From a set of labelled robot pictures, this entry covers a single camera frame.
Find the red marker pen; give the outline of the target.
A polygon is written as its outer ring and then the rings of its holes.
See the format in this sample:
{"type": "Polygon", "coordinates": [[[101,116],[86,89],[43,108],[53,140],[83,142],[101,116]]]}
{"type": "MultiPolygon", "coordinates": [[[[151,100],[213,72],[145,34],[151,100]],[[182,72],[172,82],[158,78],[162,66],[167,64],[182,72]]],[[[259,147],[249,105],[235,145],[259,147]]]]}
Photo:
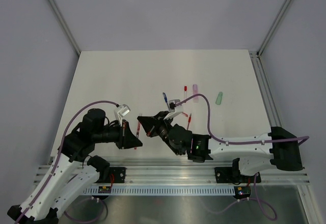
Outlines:
{"type": "Polygon", "coordinates": [[[141,123],[138,121],[138,124],[137,124],[137,131],[136,131],[136,135],[135,135],[137,139],[139,139],[140,127],[141,127],[141,123]]]}

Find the blue ballpoint pen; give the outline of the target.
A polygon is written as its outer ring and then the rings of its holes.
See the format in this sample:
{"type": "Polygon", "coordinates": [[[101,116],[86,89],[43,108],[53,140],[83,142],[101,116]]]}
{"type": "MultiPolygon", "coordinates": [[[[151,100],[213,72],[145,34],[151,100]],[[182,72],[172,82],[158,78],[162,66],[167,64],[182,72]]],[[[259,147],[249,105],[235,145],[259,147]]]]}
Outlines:
{"type": "Polygon", "coordinates": [[[170,107],[169,107],[169,103],[168,103],[168,99],[167,99],[166,93],[163,92],[162,95],[163,95],[163,97],[164,97],[165,104],[166,104],[166,106],[167,106],[167,108],[168,108],[168,110],[169,110],[170,107]]]}

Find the red gel pen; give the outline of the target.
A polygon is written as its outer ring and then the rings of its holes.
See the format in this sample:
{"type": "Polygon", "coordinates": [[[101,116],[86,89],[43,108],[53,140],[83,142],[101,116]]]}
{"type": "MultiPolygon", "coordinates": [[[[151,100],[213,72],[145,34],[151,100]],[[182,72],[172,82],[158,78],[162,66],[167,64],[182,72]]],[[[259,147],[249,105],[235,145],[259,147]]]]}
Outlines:
{"type": "Polygon", "coordinates": [[[192,120],[192,113],[190,113],[188,116],[187,127],[186,127],[187,130],[189,130],[191,120],[192,120]]]}

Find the pink highlighter pen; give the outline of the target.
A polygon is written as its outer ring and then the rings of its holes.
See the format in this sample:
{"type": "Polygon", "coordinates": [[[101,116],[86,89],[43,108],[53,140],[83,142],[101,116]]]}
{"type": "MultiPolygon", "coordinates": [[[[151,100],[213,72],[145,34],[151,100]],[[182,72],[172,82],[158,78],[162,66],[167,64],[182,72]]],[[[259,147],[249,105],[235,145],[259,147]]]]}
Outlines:
{"type": "Polygon", "coordinates": [[[197,96],[197,94],[198,94],[198,85],[197,84],[193,84],[193,95],[194,95],[193,102],[194,103],[198,103],[199,102],[199,97],[197,96]]]}

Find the green highlighter pen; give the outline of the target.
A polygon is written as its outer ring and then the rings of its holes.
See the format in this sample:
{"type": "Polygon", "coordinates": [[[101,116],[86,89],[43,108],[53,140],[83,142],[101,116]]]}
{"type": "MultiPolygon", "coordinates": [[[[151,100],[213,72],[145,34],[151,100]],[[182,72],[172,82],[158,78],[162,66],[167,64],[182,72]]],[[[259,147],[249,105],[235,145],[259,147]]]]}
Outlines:
{"type": "Polygon", "coordinates": [[[223,92],[219,92],[218,95],[217,95],[217,98],[216,98],[216,105],[221,105],[222,104],[222,99],[223,99],[223,92]]]}

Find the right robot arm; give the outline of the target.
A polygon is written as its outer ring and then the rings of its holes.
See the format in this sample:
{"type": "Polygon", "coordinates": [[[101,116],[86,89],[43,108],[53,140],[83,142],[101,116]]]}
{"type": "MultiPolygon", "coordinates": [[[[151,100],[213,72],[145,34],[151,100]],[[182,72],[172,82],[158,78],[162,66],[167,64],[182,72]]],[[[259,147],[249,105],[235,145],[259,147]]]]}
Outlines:
{"type": "Polygon", "coordinates": [[[139,116],[138,122],[148,137],[160,137],[175,155],[186,155],[188,160],[204,163],[218,158],[232,160],[232,178],[243,181],[248,176],[267,169],[301,171],[303,169],[299,139],[282,127],[272,127],[266,139],[255,142],[219,142],[210,147],[211,135],[195,134],[172,124],[167,111],[154,116],[139,116]]]}

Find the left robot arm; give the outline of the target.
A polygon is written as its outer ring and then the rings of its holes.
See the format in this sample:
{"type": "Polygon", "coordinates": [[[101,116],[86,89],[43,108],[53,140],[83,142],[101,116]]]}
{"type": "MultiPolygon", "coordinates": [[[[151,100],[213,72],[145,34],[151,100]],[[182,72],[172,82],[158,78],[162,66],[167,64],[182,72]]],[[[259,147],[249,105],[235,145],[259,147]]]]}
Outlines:
{"type": "Polygon", "coordinates": [[[15,223],[58,223],[69,205],[92,183],[112,180],[110,163],[100,156],[90,156],[97,143],[115,143],[118,149],[141,147],[123,119],[127,105],[118,105],[116,119],[106,123],[105,111],[90,109],[70,134],[64,133],[51,167],[20,205],[11,206],[7,215],[15,223]]]}

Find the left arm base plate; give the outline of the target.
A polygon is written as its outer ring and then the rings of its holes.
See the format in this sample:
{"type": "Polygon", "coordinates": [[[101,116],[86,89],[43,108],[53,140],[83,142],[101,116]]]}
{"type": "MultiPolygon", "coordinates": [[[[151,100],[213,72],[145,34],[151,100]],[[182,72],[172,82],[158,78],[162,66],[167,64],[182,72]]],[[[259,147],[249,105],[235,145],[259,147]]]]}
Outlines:
{"type": "Polygon", "coordinates": [[[99,179],[96,181],[96,183],[125,183],[125,176],[125,167],[110,167],[100,172],[99,179]]]}

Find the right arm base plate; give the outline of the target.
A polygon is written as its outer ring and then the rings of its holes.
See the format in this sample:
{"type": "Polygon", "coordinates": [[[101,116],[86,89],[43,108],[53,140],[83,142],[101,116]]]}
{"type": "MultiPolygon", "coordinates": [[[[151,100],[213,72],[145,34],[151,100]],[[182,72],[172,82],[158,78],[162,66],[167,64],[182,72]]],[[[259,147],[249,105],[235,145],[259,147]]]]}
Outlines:
{"type": "Polygon", "coordinates": [[[216,183],[231,183],[234,185],[254,183],[254,176],[245,176],[232,167],[215,167],[216,183]]]}

